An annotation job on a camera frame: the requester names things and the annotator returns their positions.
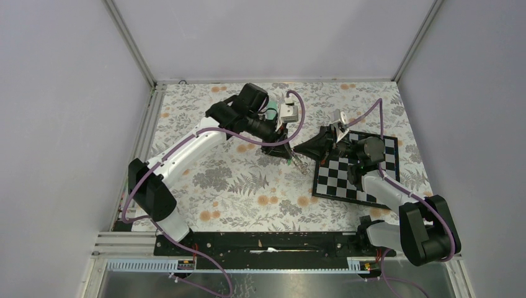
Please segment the silver carabiner keyring with chain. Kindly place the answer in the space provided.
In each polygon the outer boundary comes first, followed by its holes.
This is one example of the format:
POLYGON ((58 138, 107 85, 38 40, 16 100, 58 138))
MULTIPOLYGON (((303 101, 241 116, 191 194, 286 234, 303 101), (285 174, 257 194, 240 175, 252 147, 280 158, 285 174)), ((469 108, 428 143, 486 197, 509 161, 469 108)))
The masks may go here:
POLYGON ((291 159, 293 161, 291 165, 294 166, 300 173, 303 175, 307 175, 309 173, 308 163, 303 161, 299 155, 293 154, 289 160, 291 159))

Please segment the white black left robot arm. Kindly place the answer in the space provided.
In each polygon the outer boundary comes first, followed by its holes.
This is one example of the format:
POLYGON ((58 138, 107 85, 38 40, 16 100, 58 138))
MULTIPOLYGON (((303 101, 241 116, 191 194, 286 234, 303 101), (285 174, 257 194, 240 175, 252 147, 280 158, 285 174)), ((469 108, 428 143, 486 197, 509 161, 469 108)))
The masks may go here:
POLYGON ((136 158, 128 165, 128 196, 123 206, 126 213, 136 202, 144 218, 150 219, 169 238, 169 248, 177 255, 192 249, 190 227, 177 210, 177 200, 169 186, 195 161, 211 149, 242 133, 245 141, 259 145, 263 154, 289 160, 293 156, 283 112, 290 111, 298 121, 298 108, 286 103, 277 115, 268 119, 263 110, 269 95, 262 88, 246 83, 238 94, 217 102, 205 111, 204 117, 177 143, 150 158, 136 158))

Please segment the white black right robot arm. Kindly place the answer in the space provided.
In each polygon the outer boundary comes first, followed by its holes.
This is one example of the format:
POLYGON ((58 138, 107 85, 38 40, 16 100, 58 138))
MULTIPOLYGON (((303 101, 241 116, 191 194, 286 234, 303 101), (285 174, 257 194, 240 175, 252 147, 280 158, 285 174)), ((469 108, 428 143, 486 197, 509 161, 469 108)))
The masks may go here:
POLYGON ((371 195, 398 215, 393 225, 382 220, 359 226, 356 248, 370 256, 380 247, 402 252, 415 266, 446 262, 461 252, 461 241, 447 201, 440 195, 421 197, 382 169, 385 141, 369 136, 360 140, 338 138, 332 126, 321 127, 294 152, 318 163, 332 158, 350 158, 346 178, 356 190, 371 195))

